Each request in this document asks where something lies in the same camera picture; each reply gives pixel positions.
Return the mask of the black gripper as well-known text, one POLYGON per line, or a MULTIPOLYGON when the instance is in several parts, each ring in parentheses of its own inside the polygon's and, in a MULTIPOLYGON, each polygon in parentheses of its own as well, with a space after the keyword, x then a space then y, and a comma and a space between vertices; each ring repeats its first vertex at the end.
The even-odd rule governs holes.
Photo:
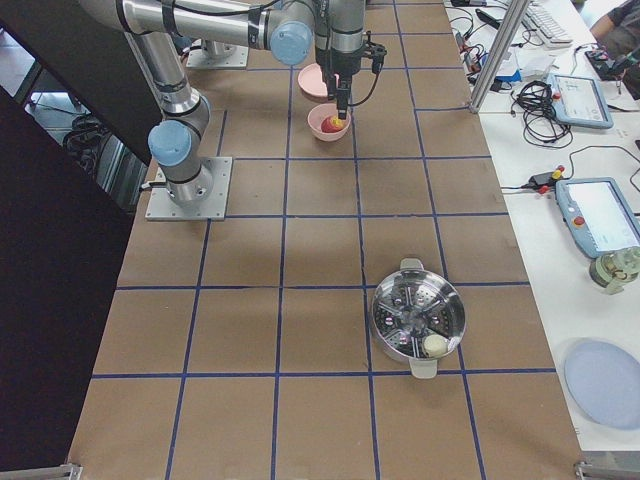
POLYGON ((342 52, 332 48, 330 50, 330 71, 324 74, 327 98, 335 98, 338 118, 345 120, 349 108, 351 95, 351 78, 361 69, 361 50, 342 52), (339 77, 337 87, 335 75, 339 77))

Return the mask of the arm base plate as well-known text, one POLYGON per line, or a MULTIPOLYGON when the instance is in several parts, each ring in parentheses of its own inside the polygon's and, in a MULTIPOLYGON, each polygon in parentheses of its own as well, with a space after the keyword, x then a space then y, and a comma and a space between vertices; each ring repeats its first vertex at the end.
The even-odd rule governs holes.
POLYGON ((199 175, 178 184, 158 167, 146 209, 149 221, 223 221, 226 216, 233 159, 200 157, 199 175))
POLYGON ((243 70, 248 52, 245 46, 199 39, 189 49, 186 66, 199 70, 243 70))

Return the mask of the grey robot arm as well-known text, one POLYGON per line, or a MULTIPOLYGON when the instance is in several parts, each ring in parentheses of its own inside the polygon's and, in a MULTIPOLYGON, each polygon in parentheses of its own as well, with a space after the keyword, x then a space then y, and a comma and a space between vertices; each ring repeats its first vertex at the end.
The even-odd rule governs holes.
POLYGON ((151 129, 148 144, 164 175, 169 202, 192 208, 206 203, 215 177, 198 149, 210 107, 191 87, 172 36, 262 49, 270 7, 238 1, 82 1, 80 6, 101 24, 127 34, 158 100, 163 121, 151 129))
POLYGON ((269 14, 266 40, 272 55, 293 66, 313 53, 341 120, 365 54, 364 19, 363 1, 285 1, 269 14))

